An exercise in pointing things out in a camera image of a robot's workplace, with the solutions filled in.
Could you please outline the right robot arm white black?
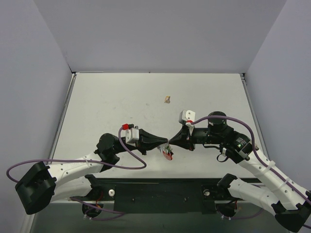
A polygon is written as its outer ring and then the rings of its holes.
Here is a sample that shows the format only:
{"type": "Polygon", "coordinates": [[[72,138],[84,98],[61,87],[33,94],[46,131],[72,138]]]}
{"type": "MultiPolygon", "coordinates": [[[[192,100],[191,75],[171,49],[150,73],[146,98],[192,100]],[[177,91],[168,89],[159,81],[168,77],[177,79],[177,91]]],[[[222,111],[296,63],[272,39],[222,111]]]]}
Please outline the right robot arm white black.
{"type": "Polygon", "coordinates": [[[265,186],[259,188],[226,174],[217,184],[217,193],[250,202],[271,213],[285,229],[297,233],[311,215],[311,192],[286,176],[255,143],[252,129],[243,121],[223,112],[212,112],[195,119],[195,112],[183,110],[179,115],[181,130],[170,140],[186,150],[196,144],[217,147],[220,155],[252,173],[265,186]]]}

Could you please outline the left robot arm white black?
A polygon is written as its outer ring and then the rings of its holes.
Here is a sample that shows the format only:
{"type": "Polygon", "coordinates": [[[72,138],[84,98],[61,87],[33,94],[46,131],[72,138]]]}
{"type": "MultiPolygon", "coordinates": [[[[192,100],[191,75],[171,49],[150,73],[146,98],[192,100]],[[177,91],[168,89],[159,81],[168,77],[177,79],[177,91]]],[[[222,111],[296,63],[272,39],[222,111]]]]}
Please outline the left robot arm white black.
{"type": "Polygon", "coordinates": [[[104,172],[119,166],[118,153],[128,152],[142,163],[135,169],[146,168],[146,163],[133,154],[138,150],[145,155],[147,151],[166,144],[168,139],[150,134],[143,129],[130,128],[125,125],[122,131],[128,135],[114,136],[103,134],[94,152],[74,160],[33,160],[31,168],[17,181],[15,190],[20,198],[26,214],[32,215],[46,208],[52,201],[74,196],[85,196],[89,200],[100,194],[98,185],[88,177],[91,174],[104,172]]]}

